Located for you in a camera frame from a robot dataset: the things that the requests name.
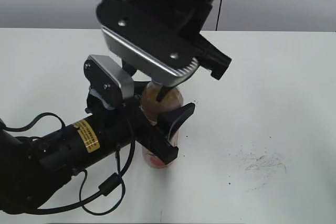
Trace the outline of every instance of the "warning sticker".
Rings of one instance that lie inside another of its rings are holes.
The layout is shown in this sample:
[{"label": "warning sticker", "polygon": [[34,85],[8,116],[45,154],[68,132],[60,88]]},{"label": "warning sticker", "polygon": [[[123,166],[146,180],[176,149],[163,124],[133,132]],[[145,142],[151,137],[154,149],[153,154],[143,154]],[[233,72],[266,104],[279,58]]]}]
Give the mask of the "warning sticker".
[{"label": "warning sticker", "polygon": [[88,153],[94,152],[100,148],[98,138],[87,121],[84,119],[80,120],[79,122],[74,123],[74,127],[77,128]]}]

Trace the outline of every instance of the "screw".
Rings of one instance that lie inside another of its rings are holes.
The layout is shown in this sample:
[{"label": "screw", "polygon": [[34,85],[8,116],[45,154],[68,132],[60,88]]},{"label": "screw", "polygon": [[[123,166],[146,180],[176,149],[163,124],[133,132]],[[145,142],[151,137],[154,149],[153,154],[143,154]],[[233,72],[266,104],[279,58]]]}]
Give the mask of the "screw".
[{"label": "screw", "polygon": [[105,89],[105,90],[109,90],[109,89],[110,89],[110,87],[111,87],[111,85],[110,85],[109,83],[107,83],[107,84],[104,84],[104,89]]},{"label": "screw", "polygon": [[118,25],[119,26],[126,26],[127,24],[126,24],[126,21],[122,19],[118,22]]},{"label": "screw", "polygon": [[172,54],[170,55],[170,58],[176,60],[176,59],[179,58],[178,56],[179,56],[179,54],[178,54],[177,52],[174,52],[174,53],[172,53]]},{"label": "screw", "polygon": [[85,68],[85,69],[88,69],[88,70],[89,70],[90,67],[91,67],[90,63],[86,63],[86,64],[84,65],[84,68]]},{"label": "screw", "polygon": [[47,149],[50,147],[48,143],[46,142],[43,142],[40,144],[40,150],[43,151],[43,152],[47,152]]}]

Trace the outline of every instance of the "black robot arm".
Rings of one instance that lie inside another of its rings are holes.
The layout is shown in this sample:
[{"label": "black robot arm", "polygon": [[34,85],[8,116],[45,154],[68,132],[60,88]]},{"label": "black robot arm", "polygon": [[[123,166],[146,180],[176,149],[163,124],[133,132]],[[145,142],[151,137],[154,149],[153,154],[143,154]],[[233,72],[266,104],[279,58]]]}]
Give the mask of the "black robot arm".
[{"label": "black robot arm", "polygon": [[[160,102],[173,87],[190,78],[199,66],[220,79],[231,59],[200,35],[213,0],[103,0],[97,17],[111,51],[122,58],[119,67],[107,56],[90,55],[84,73],[90,81],[86,112],[74,124],[44,137],[13,137],[32,127],[11,129],[0,121],[0,209],[9,214],[47,215],[69,211],[108,195],[122,184],[134,154],[135,141],[165,164],[177,158],[169,140],[194,113],[190,103],[160,114],[156,126],[140,109],[146,82],[132,76],[140,70],[162,84]],[[98,186],[98,192],[78,203],[39,209],[79,172],[131,143],[125,167]]]}]

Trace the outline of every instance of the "black cable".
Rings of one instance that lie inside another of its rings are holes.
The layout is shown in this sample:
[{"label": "black cable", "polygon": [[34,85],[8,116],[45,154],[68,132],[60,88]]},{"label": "black cable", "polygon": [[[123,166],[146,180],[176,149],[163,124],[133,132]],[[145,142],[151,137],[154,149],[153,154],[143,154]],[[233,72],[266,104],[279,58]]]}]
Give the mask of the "black cable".
[{"label": "black cable", "polygon": [[220,0],[218,16],[217,16],[217,23],[216,23],[216,31],[218,31],[218,23],[219,23],[219,19],[220,19],[220,12],[222,11],[222,3],[223,3],[223,0]]},{"label": "black cable", "polygon": [[[125,196],[125,193],[126,193],[126,187],[125,187],[125,183],[120,175],[120,153],[119,153],[119,150],[116,151],[115,153],[116,155],[116,159],[117,159],[117,170],[118,170],[118,175],[119,175],[119,180],[120,180],[120,183],[121,183],[121,187],[122,187],[122,192],[121,192],[121,197],[120,199],[118,200],[118,202],[109,210],[105,211],[105,212],[93,212],[89,209],[87,209],[85,206],[82,206],[83,210],[91,215],[95,215],[95,216],[103,216],[103,215],[108,215],[110,213],[112,213],[113,211],[115,211],[119,205],[121,204],[122,200],[124,199],[124,196]],[[83,186],[84,186],[84,183],[88,177],[88,172],[86,170],[84,170],[84,173],[85,173],[85,177],[84,177],[84,180],[80,186],[80,190],[79,190],[79,201],[81,202],[81,199],[82,199],[82,189],[83,189]]]},{"label": "black cable", "polygon": [[133,131],[133,127],[132,124],[130,122],[130,120],[128,119],[127,116],[124,116],[125,120],[127,121],[130,133],[131,133],[131,146],[130,146],[130,152],[128,155],[128,158],[126,160],[126,163],[123,167],[123,169],[120,172],[121,176],[124,176],[124,174],[127,172],[128,168],[130,167],[133,157],[134,157],[134,152],[135,152],[135,135],[134,135],[134,131]]},{"label": "black cable", "polygon": [[35,117],[29,124],[27,124],[24,127],[21,128],[9,128],[9,127],[4,127],[5,131],[9,131],[9,132],[24,132],[24,131],[28,131],[30,130],[40,119],[44,118],[45,116],[53,116],[55,118],[57,118],[60,122],[61,122],[61,130],[63,131],[65,129],[65,123],[63,122],[63,120],[56,114],[50,113],[50,112],[46,112],[46,113],[42,113],[40,115],[38,115],[37,117]]},{"label": "black cable", "polygon": [[0,195],[0,200],[7,203],[10,206],[12,206],[13,208],[15,208],[18,211],[24,212],[25,214],[29,214],[29,215],[52,215],[52,214],[58,214],[58,213],[61,213],[61,212],[68,212],[68,211],[74,210],[76,208],[80,208],[80,207],[94,201],[95,199],[97,199],[101,195],[102,195],[102,192],[98,191],[97,193],[93,194],[89,198],[86,198],[82,202],[77,202],[77,203],[74,203],[74,204],[71,204],[71,205],[67,205],[67,206],[63,206],[63,207],[56,207],[56,208],[49,208],[49,209],[32,209],[32,208],[29,208],[29,207],[25,207],[25,206],[19,205],[17,203],[14,203],[13,201],[11,201],[10,199],[8,199],[7,197],[5,197],[3,195]]},{"label": "black cable", "polygon": [[[122,170],[120,170],[120,148],[117,148],[116,150],[116,160],[117,160],[117,171],[118,171],[118,175],[119,175],[119,180],[120,180],[120,183],[121,183],[121,186],[122,186],[122,192],[121,192],[121,197],[120,199],[118,200],[118,202],[109,210],[105,211],[105,212],[93,212],[89,209],[87,209],[85,206],[82,206],[82,209],[91,214],[91,215],[95,215],[95,216],[103,216],[103,215],[107,215],[107,214],[110,214],[111,212],[115,211],[119,205],[121,204],[122,200],[124,199],[124,196],[125,196],[125,193],[126,193],[126,186],[125,186],[125,183],[122,179],[122,176],[127,172],[128,168],[130,167],[130,164],[132,163],[132,160],[133,160],[133,157],[134,157],[134,151],[135,151],[135,135],[134,135],[134,130],[133,130],[133,127],[132,127],[132,124],[130,122],[130,120],[128,119],[127,116],[124,116],[125,120],[127,121],[127,124],[128,124],[128,127],[129,127],[129,130],[130,130],[130,134],[131,134],[131,146],[130,146],[130,152],[129,152],[129,156],[126,160],[126,163],[123,167]],[[84,176],[84,180],[80,186],[80,189],[79,189],[79,202],[81,202],[81,195],[82,195],[82,190],[83,190],[83,186],[87,180],[87,177],[88,177],[88,172],[86,170],[83,171],[85,176]]]}]

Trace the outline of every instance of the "white table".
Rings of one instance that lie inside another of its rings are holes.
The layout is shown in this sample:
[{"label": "white table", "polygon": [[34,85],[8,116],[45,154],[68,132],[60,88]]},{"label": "white table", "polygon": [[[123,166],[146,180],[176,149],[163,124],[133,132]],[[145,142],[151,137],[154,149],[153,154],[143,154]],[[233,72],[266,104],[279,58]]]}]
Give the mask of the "white table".
[{"label": "white table", "polygon": [[[114,213],[2,212],[0,223],[336,223],[336,33],[203,34],[233,63],[221,81],[201,69],[181,86],[197,108],[171,167],[149,168],[138,145]],[[99,30],[0,29],[0,49],[0,117],[12,127],[46,111],[67,124],[85,117],[82,65],[89,54],[112,55]],[[28,135],[58,126],[45,119]],[[86,196],[115,171],[113,155],[88,171]],[[81,180],[44,207],[77,201]],[[106,210],[119,193],[89,207]]]}]

